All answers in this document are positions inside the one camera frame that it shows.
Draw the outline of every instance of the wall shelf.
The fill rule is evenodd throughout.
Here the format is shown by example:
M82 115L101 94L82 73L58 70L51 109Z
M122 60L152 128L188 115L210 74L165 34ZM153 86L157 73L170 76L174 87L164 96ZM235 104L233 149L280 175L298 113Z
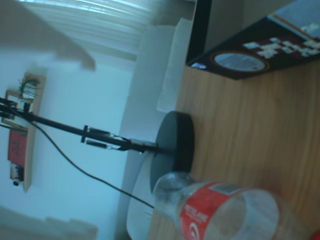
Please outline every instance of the wall shelf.
M33 100L31 111L35 115L39 115L39 109L41 105L41 100L43 96L43 92L46 86L46 78L40 75L34 75L30 73L26 73L24 78L26 77L34 77L39 80L40 84L37 86L35 91L35 98ZM25 166L24 166L24 192L26 193L31 184L32 184L32 169L33 169L33 158L34 158L34 146L36 139L36 128L30 125L28 127L28 135L26 140L26 152L25 152Z

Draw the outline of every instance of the circular label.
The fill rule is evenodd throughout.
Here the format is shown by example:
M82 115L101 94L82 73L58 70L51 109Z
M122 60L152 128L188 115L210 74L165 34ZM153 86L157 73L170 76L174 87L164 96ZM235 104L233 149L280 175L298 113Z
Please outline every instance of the circular label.
M260 72L267 68L262 60L243 53L221 53L214 61L221 67L239 72Z

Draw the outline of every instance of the bottle cap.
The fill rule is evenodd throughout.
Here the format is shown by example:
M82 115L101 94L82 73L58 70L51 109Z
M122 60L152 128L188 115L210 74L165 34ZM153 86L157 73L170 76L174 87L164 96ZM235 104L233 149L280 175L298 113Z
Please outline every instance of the bottle cap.
M310 240L320 240L320 231L316 232Z

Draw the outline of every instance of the red book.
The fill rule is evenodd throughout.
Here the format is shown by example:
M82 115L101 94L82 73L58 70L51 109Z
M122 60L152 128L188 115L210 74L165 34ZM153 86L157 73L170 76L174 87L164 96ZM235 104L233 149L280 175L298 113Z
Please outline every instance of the red book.
M10 130L8 159L24 168L27 151L27 133Z

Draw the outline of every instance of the dark box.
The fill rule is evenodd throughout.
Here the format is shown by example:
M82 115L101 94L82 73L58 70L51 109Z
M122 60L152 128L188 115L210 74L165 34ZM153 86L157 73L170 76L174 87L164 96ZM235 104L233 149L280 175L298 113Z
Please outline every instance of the dark box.
M193 68L245 79L318 59L320 0L197 1Z

